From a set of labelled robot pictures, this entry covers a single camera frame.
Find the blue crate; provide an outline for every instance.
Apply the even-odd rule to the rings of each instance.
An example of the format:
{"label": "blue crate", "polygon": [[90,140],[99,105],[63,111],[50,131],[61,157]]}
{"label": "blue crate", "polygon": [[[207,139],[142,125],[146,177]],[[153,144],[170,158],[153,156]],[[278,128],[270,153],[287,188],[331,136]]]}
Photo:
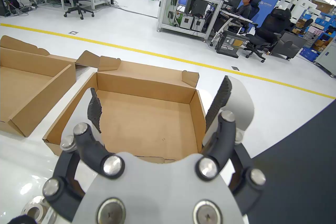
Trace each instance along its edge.
{"label": "blue crate", "polygon": [[319,54],[315,53],[314,50],[304,47],[300,52],[300,55],[313,62]]}

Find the person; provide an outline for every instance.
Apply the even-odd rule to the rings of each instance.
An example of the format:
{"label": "person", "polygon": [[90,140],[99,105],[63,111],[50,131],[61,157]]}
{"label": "person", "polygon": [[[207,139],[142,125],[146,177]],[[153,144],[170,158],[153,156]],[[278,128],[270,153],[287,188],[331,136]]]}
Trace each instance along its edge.
{"label": "person", "polygon": [[252,7],[251,2],[253,0],[241,0],[243,4],[237,9],[236,14],[248,18],[251,13]]}

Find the cardboard box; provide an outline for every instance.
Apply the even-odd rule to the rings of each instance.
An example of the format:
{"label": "cardboard box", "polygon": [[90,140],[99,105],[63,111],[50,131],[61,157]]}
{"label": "cardboard box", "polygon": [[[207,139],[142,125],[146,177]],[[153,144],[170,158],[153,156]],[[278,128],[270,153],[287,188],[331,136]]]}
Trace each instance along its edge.
{"label": "cardboard box", "polygon": [[67,61],[0,48],[0,130],[29,136],[75,82]]}
{"label": "cardboard box", "polygon": [[43,137],[56,154],[61,134],[84,92],[93,87],[102,105],[100,129],[108,151],[151,162],[180,160],[200,152],[205,113],[198,73],[101,57],[91,75]]}
{"label": "cardboard box", "polygon": [[64,61],[69,62],[69,64],[71,65],[75,65],[76,68],[81,67],[81,66],[90,66],[90,67],[98,68],[99,60],[100,60],[99,56],[89,51],[84,51],[78,59],[51,55],[45,49],[37,48],[37,46],[35,45],[25,43],[18,39],[9,37],[7,35],[4,35],[1,37],[0,47],[11,49],[11,50],[16,50],[16,51],[23,51],[26,53],[31,53],[31,54],[36,54],[36,55],[41,55],[41,56],[46,56],[46,57],[51,57],[51,58],[55,58],[59,60],[64,60]]}

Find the white floor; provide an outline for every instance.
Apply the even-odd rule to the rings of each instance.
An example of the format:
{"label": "white floor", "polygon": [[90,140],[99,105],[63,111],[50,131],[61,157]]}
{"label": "white floor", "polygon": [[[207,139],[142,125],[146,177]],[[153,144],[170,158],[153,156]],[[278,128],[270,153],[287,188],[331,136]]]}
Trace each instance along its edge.
{"label": "white floor", "polygon": [[[116,1],[120,7],[127,10],[155,17],[158,13],[158,1]],[[240,72],[231,74],[225,71],[101,44],[0,26],[0,36],[8,35],[35,44],[39,48],[45,48],[55,55],[78,58],[83,51],[89,50],[97,55],[121,58],[126,61],[199,72],[200,78],[197,89],[201,93],[205,110],[208,110],[226,74],[241,80],[250,93],[255,106],[253,121],[247,129],[243,141],[252,157],[295,131],[331,103],[333,99],[242,76],[238,73],[256,75],[336,97],[336,79],[332,79],[323,70],[299,55],[291,61],[286,61],[282,56],[267,56],[265,63],[260,63],[256,55],[252,55],[249,59],[245,58],[244,53],[238,59],[219,55],[209,49],[201,40],[191,39],[175,33],[157,32],[157,19],[155,18],[116,8],[104,8],[96,12],[94,18],[89,14],[85,14],[84,20],[80,20],[77,13],[71,13],[65,18],[62,12],[39,8],[36,11],[29,12],[28,16],[0,18],[0,22],[62,34],[75,31],[78,32],[76,36],[81,38],[151,51],[230,70],[232,66],[238,67]],[[0,143],[2,146],[16,146],[20,150],[26,148],[29,152],[34,152],[34,156],[37,156],[38,151],[41,151],[45,157],[50,158],[50,161],[53,162],[55,157],[41,141],[51,123],[52,120],[45,119],[27,139],[13,137],[0,132]],[[2,163],[0,164],[4,167],[7,167],[7,164],[12,161],[12,158],[6,155],[7,149],[8,147],[0,148],[2,158]],[[17,160],[13,162],[24,165],[23,162],[18,162]],[[24,186],[22,182],[15,183],[15,181],[11,181],[9,183],[9,180],[7,185],[4,184],[4,187],[13,186],[13,191],[17,191]],[[40,189],[42,185],[43,183],[36,186]]]}

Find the metal washer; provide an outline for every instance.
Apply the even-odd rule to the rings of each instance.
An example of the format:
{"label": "metal washer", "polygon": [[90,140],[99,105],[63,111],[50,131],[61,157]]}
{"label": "metal washer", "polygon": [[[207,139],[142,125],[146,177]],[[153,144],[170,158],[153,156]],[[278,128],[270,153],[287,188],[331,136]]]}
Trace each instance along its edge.
{"label": "metal washer", "polygon": [[[111,219],[110,217],[107,217],[107,218],[105,217],[106,212],[111,209],[112,210],[117,209],[117,211],[121,212],[121,217],[112,216],[112,217],[116,217],[117,219],[114,219],[114,220],[118,220],[118,222],[114,222],[114,220]],[[121,200],[117,198],[110,198],[104,201],[99,207],[98,212],[97,212],[97,223],[98,224],[110,224],[110,223],[123,224],[125,222],[125,218],[126,218],[125,206],[121,202]]]}
{"label": "metal washer", "polygon": [[221,224],[222,223],[222,215],[220,213],[220,210],[213,202],[211,202],[209,200],[202,200],[202,201],[199,201],[196,204],[195,208],[193,209],[193,213],[192,213],[192,218],[193,218],[194,224],[204,224],[204,222],[199,220],[199,214],[198,213],[200,212],[200,209],[202,209],[202,207],[205,207],[205,206],[213,209],[213,212],[216,214],[216,218],[217,218],[217,219],[214,219],[214,222],[207,221],[206,223]]}

